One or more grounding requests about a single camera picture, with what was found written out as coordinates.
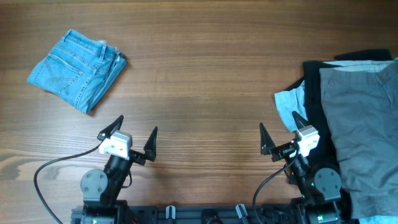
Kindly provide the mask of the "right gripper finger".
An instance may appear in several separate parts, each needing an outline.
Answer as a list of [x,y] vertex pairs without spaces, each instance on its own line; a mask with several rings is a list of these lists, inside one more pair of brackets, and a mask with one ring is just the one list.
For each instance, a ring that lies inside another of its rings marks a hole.
[[259,124],[259,130],[261,135],[261,146],[260,146],[261,154],[262,155],[272,154],[276,146],[263,123]]
[[299,115],[296,111],[292,112],[292,116],[295,121],[297,129],[302,129],[302,128],[310,125],[310,123],[305,118],[303,118],[301,115]]

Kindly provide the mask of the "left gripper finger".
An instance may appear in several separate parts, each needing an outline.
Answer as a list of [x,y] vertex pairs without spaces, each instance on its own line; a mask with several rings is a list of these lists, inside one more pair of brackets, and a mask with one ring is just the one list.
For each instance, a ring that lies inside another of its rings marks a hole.
[[97,135],[97,139],[100,141],[104,141],[105,139],[109,139],[111,135],[115,131],[119,131],[122,123],[123,123],[124,116],[120,115],[116,120],[114,120],[110,125],[105,127],[102,131],[100,131]]
[[152,132],[144,146],[144,152],[145,152],[144,157],[146,160],[149,160],[152,162],[154,162],[156,159],[157,132],[158,132],[158,127],[156,126],[152,130]]

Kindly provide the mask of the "grey shorts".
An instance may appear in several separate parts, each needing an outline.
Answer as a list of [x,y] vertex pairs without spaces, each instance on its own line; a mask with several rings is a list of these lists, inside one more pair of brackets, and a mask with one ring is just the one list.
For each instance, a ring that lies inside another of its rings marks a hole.
[[397,215],[397,62],[320,69],[321,104],[352,218]]

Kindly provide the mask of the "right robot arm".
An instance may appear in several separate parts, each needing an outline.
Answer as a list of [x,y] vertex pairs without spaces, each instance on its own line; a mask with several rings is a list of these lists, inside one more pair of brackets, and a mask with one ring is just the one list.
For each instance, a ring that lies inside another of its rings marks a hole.
[[341,223],[337,201],[341,199],[341,178],[339,173],[329,167],[314,167],[308,156],[320,142],[318,130],[296,111],[292,116],[297,125],[295,138],[291,142],[276,146],[260,123],[261,154],[271,155],[274,162],[284,160],[283,168],[266,178],[254,193],[252,209],[259,223],[267,223],[266,215],[279,213],[271,208],[257,209],[256,199],[266,183],[286,170],[290,170],[291,178],[301,193],[300,198],[292,199],[290,211],[285,215],[289,221],[296,223]]

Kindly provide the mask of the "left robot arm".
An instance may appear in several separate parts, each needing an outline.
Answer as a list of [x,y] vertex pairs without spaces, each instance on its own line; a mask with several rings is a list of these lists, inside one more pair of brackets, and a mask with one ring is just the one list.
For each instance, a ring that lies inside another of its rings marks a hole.
[[146,161],[155,161],[158,127],[155,127],[143,152],[132,149],[132,136],[120,130],[124,116],[99,132],[101,141],[98,150],[109,154],[104,169],[88,171],[80,182],[83,192],[83,210],[73,212],[71,222],[77,224],[127,224],[138,223],[133,211],[125,200],[118,200],[118,195],[125,189],[124,181],[131,177],[133,164],[143,166]]

